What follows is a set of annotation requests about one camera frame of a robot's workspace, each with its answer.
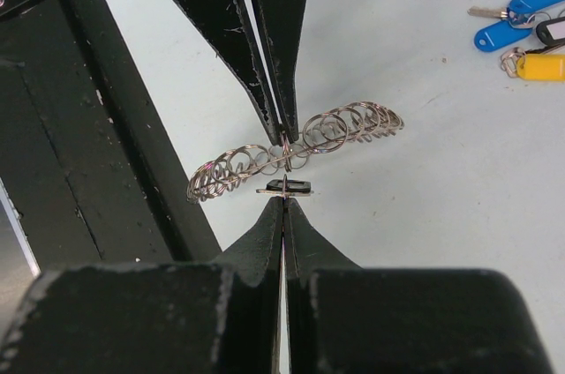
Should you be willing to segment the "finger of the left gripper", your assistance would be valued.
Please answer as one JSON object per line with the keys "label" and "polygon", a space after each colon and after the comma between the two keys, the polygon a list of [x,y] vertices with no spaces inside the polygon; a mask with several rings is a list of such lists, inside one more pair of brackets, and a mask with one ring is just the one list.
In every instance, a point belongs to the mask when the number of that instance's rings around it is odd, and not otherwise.
{"label": "finger of the left gripper", "polygon": [[280,123],[245,0],[173,0],[237,78],[271,144]]}
{"label": "finger of the left gripper", "polygon": [[266,130],[273,145],[298,140],[296,69],[306,0],[252,0],[272,92],[267,101],[274,111]]}

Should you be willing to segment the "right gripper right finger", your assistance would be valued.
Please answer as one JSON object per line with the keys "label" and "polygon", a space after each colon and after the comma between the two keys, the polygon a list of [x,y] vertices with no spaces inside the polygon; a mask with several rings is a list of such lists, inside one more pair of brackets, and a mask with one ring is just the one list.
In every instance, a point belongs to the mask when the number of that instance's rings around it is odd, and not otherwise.
{"label": "right gripper right finger", "polygon": [[306,218],[284,213],[294,373],[549,373],[530,312],[502,273],[363,268]]}

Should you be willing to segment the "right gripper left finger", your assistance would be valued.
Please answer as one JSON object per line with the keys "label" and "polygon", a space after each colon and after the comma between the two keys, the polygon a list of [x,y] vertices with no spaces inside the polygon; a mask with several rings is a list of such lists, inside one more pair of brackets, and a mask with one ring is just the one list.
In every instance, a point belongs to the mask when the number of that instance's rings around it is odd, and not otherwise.
{"label": "right gripper left finger", "polygon": [[206,263],[42,273],[1,342],[4,373],[276,373],[283,202]]}

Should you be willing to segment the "metal disc with keyrings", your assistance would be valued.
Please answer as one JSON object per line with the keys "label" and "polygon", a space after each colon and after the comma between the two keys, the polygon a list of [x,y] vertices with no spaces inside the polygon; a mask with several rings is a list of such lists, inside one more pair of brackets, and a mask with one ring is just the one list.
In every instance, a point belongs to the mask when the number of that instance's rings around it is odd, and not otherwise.
{"label": "metal disc with keyrings", "polygon": [[281,170],[290,173],[303,168],[314,155],[395,136],[403,128],[404,120],[392,109],[354,101],[311,117],[293,144],[284,138],[280,146],[248,144],[221,153],[197,168],[186,195],[191,203],[203,203],[234,191],[254,176],[273,176]]}

